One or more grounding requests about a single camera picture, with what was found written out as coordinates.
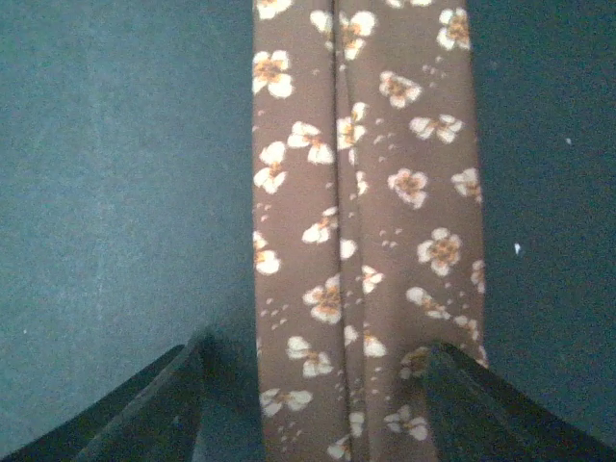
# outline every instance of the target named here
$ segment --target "dark green background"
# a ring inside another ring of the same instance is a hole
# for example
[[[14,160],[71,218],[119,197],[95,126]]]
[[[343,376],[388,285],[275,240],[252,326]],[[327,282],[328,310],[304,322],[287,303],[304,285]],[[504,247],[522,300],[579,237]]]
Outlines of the dark green background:
[[[0,454],[200,324],[254,354],[250,3],[2,2]],[[615,446],[616,12],[470,13],[492,368]],[[258,409],[207,414],[204,459],[259,460]]]

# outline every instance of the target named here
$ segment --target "brown floral fabric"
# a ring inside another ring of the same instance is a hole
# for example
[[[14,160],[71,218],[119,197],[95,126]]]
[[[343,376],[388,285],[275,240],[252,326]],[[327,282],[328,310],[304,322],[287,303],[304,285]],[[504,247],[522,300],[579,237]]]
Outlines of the brown floral fabric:
[[[459,0],[256,0],[254,265],[269,461],[436,460],[421,376],[487,366]]]

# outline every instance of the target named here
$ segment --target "floral fabric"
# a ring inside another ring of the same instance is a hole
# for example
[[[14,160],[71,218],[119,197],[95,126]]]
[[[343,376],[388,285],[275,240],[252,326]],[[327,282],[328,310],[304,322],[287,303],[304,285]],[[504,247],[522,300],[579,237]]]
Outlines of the floral fabric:
[[[464,5],[256,0],[254,24],[268,460],[437,460],[426,345],[487,366]]]

